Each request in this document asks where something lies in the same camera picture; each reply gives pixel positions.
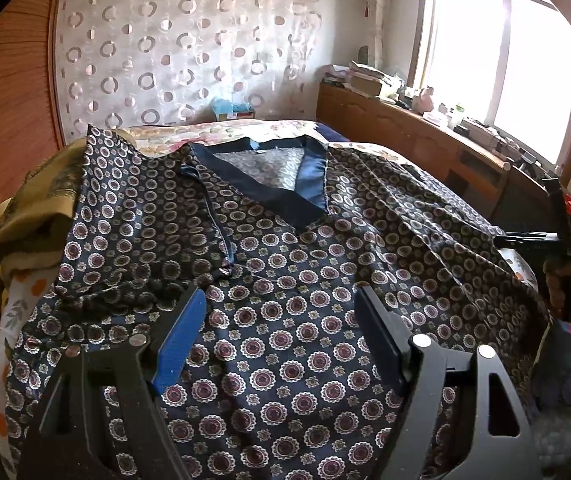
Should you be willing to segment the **right hand holding gripper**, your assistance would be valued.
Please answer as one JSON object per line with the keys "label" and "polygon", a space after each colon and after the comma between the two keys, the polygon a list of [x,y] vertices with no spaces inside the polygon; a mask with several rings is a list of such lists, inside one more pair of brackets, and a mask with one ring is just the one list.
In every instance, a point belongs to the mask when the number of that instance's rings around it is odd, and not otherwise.
{"label": "right hand holding gripper", "polygon": [[543,273],[552,314],[562,321],[571,322],[571,261],[548,258],[543,265]]}

